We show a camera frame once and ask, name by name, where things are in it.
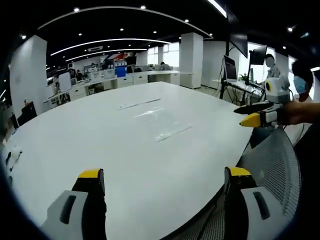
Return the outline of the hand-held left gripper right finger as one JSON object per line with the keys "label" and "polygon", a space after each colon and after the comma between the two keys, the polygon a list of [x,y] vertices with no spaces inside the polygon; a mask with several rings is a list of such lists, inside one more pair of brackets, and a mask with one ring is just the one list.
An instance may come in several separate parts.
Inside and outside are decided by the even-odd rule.
{"label": "hand-held left gripper right finger", "polygon": [[251,173],[224,169],[224,239],[275,240],[288,226],[281,203]]}

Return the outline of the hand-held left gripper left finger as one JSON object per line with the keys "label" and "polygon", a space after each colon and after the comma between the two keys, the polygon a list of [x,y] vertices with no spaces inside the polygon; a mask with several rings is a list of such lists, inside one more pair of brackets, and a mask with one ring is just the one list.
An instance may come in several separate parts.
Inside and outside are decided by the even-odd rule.
{"label": "hand-held left gripper left finger", "polygon": [[41,230],[51,240],[105,240],[104,170],[85,170],[47,209]]}

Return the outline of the person's right hand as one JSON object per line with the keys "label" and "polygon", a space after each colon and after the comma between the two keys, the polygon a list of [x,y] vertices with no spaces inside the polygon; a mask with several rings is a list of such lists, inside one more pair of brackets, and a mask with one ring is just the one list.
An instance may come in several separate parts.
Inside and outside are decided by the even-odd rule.
{"label": "person's right hand", "polygon": [[281,125],[309,123],[308,107],[310,103],[291,101],[277,111],[277,122]]}

